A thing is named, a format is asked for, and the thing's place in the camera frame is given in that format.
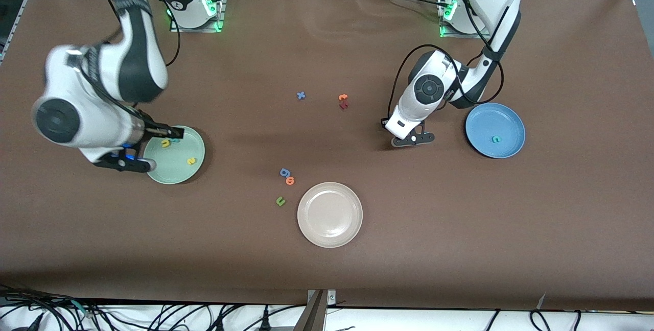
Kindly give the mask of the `green plate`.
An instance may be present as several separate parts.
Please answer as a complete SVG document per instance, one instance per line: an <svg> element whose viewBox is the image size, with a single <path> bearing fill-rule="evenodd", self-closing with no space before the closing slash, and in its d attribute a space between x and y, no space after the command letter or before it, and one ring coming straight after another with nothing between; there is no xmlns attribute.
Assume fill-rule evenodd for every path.
<svg viewBox="0 0 654 331"><path fill-rule="evenodd" d="M177 127L185 130L179 143L171 143L170 147L162 149L160 142L168 138L153 137L145 144L142 158L156 162L155 170L147 175L158 183L183 183L198 173L205 160L205 142L198 131L189 126ZM189 158L197 158L197 163L188 165L186 161Z"/></svg>

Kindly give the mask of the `blue plate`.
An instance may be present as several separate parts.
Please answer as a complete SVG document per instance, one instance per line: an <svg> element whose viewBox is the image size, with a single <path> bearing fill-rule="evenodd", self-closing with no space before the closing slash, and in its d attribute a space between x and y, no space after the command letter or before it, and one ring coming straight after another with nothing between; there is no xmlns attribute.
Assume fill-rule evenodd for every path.
<svg viewBox="0 0 654 331"><path fill-rule="evenodd" d="M465 136L479 154L493 159L506 159L519 153L526 141L521 118L511 108L486 103L473 108L465 119ZM493 143L498 135L502 142Z"/></svg>

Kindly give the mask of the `beige plate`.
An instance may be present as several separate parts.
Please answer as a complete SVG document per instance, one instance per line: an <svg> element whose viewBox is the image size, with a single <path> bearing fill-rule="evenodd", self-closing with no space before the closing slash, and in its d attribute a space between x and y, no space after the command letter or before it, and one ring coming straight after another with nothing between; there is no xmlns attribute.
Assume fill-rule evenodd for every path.
<svg viewBox="0 0 654 331"><path fill-rule="evenodd" d="M336 249L358 235L363 224L363 206L358 195L345 184L319 183L300 199L297 224L313 245Z"/></svg>

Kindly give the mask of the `brown table mat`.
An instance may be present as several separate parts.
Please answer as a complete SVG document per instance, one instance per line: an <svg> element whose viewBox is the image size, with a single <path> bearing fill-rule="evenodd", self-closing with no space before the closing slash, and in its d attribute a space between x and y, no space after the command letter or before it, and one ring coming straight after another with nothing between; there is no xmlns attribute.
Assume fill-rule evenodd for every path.
<svg viewBox="0 0 654 331"><path fill-rule="evenodd" d="M227 0L223 31L185 33L168 89L144 106L206 142L198 175L168 186L37 133L51 48L118 24L106 0L28 0L0 65L0 282L126 300L299 304L335 289L347 306L654 309L654 59L636 7L521 12L497 102L526 144L489 159L468 144L465 110L432 114L435 141L413 148L379 124L411 49L466 62L482 48L440 38L427 5ZM323 182L363 206L336 249L297 224Z"/></svg>

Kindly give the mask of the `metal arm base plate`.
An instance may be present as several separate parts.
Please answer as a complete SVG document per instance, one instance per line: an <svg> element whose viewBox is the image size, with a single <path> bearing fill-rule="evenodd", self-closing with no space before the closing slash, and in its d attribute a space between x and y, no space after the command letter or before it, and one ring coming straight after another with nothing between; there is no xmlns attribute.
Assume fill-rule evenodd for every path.
<svg viewBox="0 0 654 331"><path fill-rule="evenodd" d="M476 26L486 40L490 39L488 28L474 10L467 8L463 0L436 0L436 2L440 4L438 16L441 37L479 38L474 28Z"/></svg>
<svg viewBox="0 0 654 331"><path fill-rule="evenodd" d="M223 29L227 0L201 0L203 10L201 14L206 17L206 22L196 28L184 28L178 26L172 20L170 10L167 15L170 17L170 32L178 33L220 33Z"/></svg>

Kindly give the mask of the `silver corner bracket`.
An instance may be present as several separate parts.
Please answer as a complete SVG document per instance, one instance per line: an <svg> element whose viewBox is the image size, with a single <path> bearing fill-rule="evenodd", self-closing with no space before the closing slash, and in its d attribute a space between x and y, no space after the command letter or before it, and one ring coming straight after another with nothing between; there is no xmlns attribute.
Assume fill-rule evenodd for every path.
<svg viewBox="0 0 654 331"><path fill-rule="evenodd" d="M308 290L308 298L307 298L307 304L313 297L313 294L315 294L317 290L315 289L309 289ZM335 289L324 289L324 292L326 293L327 296L327 305L332 306L336 305L336 290Z"/></svg>

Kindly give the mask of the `aluminium profile post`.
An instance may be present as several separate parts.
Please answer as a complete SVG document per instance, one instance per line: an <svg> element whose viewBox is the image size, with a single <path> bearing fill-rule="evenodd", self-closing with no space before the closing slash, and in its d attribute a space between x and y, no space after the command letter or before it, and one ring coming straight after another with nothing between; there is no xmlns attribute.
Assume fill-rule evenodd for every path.
<svg viewBox="0 0 654 331"><path fill-rule="evenodd" d="M314 291L293 331L324 331L327 305L329 292L324 289Z"/></svg>

